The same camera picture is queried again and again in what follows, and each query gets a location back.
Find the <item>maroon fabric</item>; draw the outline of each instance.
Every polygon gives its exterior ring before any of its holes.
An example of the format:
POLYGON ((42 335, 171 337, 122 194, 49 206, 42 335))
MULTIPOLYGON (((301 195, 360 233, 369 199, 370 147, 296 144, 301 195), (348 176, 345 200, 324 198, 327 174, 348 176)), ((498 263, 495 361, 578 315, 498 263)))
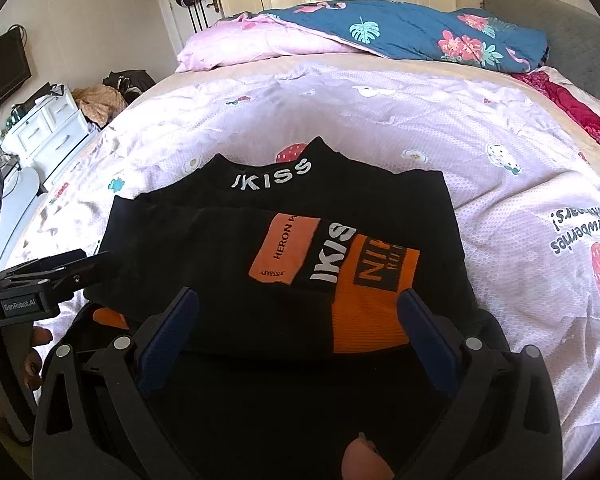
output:
POLYGON ((586 104, 578 101, 564 87, 553 83, 545 72, 532 72, 529 74, 512 74, 512 77, 528 84, 538 90, 558 107, 565 111, 567 115, 576 121, 589 137, 600 145, 600 117, 586 104))

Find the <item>drawer handle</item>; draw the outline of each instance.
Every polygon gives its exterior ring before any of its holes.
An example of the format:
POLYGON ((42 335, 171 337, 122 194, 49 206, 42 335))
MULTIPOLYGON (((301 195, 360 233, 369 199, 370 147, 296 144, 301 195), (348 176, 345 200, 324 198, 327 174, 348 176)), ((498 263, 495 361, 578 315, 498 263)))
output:
POLYGON ((67 142, 69 139, 71 138, 71 136, 64 136, 64 139, 62 139, 62 142, 60 144, 58 144, 55 148, 55 151, 59 150, 60 148, 62 148, 62 145, 67 142))

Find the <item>human hand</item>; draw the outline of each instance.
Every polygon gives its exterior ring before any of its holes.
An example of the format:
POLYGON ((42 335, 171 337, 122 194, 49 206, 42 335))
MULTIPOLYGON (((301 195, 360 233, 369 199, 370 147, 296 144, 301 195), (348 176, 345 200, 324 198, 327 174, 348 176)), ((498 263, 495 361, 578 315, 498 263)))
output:
POLYGON ((391 480, 394 472, 364 433, 347 446, 342 458, 342 480, 391 480))
MULTIPOLYGON (((35 326, 31 332, 31 346, 42 346, 51 343, 53 336, 46 328, 35 326)), ((42 386, 40 370, 42 369, 42 359, 40 354, 33 348, 27 355, 24 363, 24 376, 21 378, 23 384, 32 392, 42 386)), ((0 418, 4 417, 4 412, 0 406, 0 418)))

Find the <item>white dresser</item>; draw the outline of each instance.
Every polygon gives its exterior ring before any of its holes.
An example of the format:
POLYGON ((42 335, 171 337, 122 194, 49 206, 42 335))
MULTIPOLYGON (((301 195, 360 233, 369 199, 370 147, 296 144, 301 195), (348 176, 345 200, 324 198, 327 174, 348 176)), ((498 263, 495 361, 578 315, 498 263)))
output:
POLYGON ((65 85, 64 95, 48 95, 33 107, 9 131, 2 148, 17 153, 23 166, 36 170, 42 186, 51 190, 93 135, 65 85))

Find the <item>flat screen tv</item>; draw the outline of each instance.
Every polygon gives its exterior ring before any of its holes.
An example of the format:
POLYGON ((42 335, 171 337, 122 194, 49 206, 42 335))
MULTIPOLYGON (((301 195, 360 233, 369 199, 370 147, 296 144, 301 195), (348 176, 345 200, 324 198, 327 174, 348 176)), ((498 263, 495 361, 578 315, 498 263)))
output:
POLYGON ((0 105, 31 77, 19 27, 0 36, 0 105))

